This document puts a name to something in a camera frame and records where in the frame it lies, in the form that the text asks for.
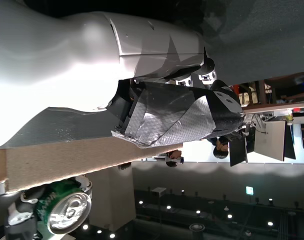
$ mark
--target silver duct tape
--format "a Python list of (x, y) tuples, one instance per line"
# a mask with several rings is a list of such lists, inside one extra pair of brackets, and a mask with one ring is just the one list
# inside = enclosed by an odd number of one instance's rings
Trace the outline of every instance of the silver duct tape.
[(131, 130), (137, 129), (136, 133), (128, 134), (126, 129), (125, 135), (119, 132), (112, 132), (112, 135), (132, 142), (139, 148), (151, 148), (200, 140), (215, 129), (206, 96), (194, 101), (186, 112), (173, 111), (163, 115), (155, 114), (159, 109), (154, 109), (154, 114), (150, 114), (148, 107), (147, 105), (143, 118), (142, 106), (132, 114), (135, 119), (132, 121), (131, 118), (129, 125)]
[(125, 137), (143, 145), (153, 144), (188, 111), (194, 101), (193, 92), (187, 88), (147, 85), (135, 106)]

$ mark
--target black panel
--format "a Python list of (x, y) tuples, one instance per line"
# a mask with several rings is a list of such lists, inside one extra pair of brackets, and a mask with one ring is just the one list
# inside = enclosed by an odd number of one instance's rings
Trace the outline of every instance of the black panel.
[(291, 129), (290, 129), (290, 126), (288, 126), (287, 124), (285, 125), (284, 157), (289, 158), (289, 159), (296, 159)]
[(230, 166), (237, 165), (246, 161), (245, 139), (237, 138), (229, 143), (230, 148)]

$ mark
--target black cable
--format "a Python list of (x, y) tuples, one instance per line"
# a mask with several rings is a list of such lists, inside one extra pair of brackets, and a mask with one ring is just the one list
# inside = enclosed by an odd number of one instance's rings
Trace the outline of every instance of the black cable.
[[(260, 117), (259, 114), (254, 113), (253, 116), (252, 116), (252, 119), (251, 119), (251, 125), (253, 124), (253, 118), (254, 118), (255, 115), (258, 115), (258, 117)], [(259, 133), (267, 134), (267, 132), (265, 132), (265, 131), (259, 131), (259, 130), (257, 130), (256, 126), (255, 126), (255, 130), (258, 131)]]

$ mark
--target green beer can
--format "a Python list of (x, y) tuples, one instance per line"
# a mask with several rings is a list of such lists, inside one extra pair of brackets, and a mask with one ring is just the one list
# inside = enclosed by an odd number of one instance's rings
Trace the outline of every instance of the green beer can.
[(92, 201), (75, 182), (50, 184), (39, 199), (36, 211), (52, 234), (68, 234), (78, 228), (90, 213)]

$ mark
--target person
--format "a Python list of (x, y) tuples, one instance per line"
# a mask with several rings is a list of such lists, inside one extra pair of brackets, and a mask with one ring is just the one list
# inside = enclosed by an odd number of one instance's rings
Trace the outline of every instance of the person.
[(166, 153), (167, 158), (165, 159), (166, 165), (170, 168), (175, 168), (179, 163), (184, 163), (184, 158), (182, 157), (182, 151), (174, 150)]
[(210, 138), (208, 141), (215, 146), (213, 155), (217, 159), (224, 159), (228, 156), (228, 139), (225, 136), (221, 136), (219, 139), (216, 137)]
[(157, 157), (153, 157), (157, 161), (165, 161), (166, 165), (170, 168), (177, 167), (178, 164), (184, 163), (184, 157), (182, 157), (182, 151), (174, 150), (160, 154)]

